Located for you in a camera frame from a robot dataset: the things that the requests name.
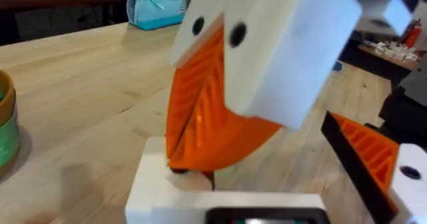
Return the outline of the white orange left gripper right finger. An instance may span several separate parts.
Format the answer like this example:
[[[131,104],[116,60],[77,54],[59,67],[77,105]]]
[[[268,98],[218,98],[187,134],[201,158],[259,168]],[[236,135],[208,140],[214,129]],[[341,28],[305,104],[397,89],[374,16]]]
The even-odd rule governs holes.
[[[426,151],[337,113],[321,132],[375,223],[426,224]]]

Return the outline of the finger of the white orange right gripper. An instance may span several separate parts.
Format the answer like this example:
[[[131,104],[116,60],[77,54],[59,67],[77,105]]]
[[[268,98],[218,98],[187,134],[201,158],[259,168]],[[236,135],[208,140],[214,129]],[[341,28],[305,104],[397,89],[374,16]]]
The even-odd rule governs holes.
[[[166,155],[183,155],[180,143],[207,78],[224,61],[224,16],[227,0],[191,0],[173,42],[169,63],[175,68],[169,97]]]
[[[299,128],[362,14],[357,0],[227,0],[224,61],[207,78],[172,169],[214,171]]]

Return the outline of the bare white left gripper left finger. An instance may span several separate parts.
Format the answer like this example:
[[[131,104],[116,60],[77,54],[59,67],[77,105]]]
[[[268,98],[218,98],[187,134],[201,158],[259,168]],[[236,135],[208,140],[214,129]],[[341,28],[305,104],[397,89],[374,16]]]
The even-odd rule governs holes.
[[[212,187],[211,181],[199,171],[173,173],[167,166],[165,137],[150,137],[145,142],[125,204],[126,223],[153,223],[151,208],[159,194],[211,191]]]

